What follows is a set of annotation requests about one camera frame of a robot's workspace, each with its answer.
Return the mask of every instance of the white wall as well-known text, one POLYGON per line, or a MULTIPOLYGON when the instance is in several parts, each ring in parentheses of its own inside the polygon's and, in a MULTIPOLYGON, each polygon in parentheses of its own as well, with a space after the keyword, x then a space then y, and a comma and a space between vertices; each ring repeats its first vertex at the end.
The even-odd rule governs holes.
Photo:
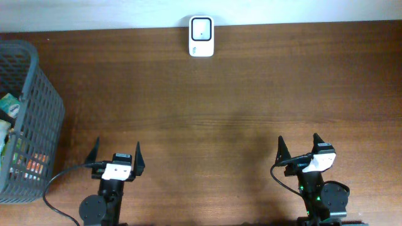
POLYGON ((402 19, 402 0, 0 0, 0 32, 402 19))

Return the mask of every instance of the wooden table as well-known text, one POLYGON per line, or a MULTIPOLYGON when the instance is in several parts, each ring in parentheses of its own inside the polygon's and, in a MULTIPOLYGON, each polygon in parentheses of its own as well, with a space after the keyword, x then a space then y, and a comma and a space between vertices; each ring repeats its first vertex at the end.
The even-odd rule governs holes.
MULTIPOLYGON (((402 222, 402 22, 215 28, 215 55, 192 58, 186 28, 2 34, 34 44, 66 108, 55 171, 134 153, 130 225, 240 225, 305 216, 269 175, 277 138, 292 156, 320 134, 337 150, 324 180, 351 188, 349 220, 402 222)), ((284 178, 296 188, 296 178, 284 178)), ((82 169, 52 186, 52 204, 80 220, 99 182, 82 169)), ((1 205, 2 225, 72 225, 38 200, 1 205)))

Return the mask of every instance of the white device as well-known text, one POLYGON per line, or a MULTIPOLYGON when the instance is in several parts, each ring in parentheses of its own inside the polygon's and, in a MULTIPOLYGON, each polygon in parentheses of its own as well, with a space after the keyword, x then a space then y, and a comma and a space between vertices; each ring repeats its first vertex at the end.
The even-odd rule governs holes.
POLYGON ((129 178, 131 172, 131 166, 120 165, 120 164, 106 164, 105 172, 102 175, 104 180, 121 180, 125 181, 129 178))
MULTIPOLYGON (((320 143, 319 146, 331 146, 330 143, 320 143)), ((310 161, 310 164, 304 168, 303 173, 308 173, 312 171, 325 171, 329 169, 335 161, 335 157, 337 155, 335 152, 333 153, 325 153, 325 154, 314 154, 313 159, 310 161)))
POLYGON ((214 19, 193 16, 188 22, 188 50, 193 57, 211 57, 214 54, 214 19))

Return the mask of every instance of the green package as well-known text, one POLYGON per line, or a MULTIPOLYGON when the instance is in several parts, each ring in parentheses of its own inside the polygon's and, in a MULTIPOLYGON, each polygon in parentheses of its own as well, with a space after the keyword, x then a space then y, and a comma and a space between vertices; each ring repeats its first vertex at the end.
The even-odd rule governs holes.
POLYGON ((19 100, 11 94, 5 95, 0 100, 0 109, 12 118, 16 118, 19 111, 19 100))

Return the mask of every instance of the gray plastic basket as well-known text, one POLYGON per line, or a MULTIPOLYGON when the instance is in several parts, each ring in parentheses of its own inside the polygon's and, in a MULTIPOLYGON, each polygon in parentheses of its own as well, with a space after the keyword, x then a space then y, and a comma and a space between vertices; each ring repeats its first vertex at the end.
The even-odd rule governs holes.
POLYGON ((10 93, 21 102, 4 150, 0 203, 36 200, 52 177, 65 108, 38 62, 29 43, 0 41, 0 97, 10 93))

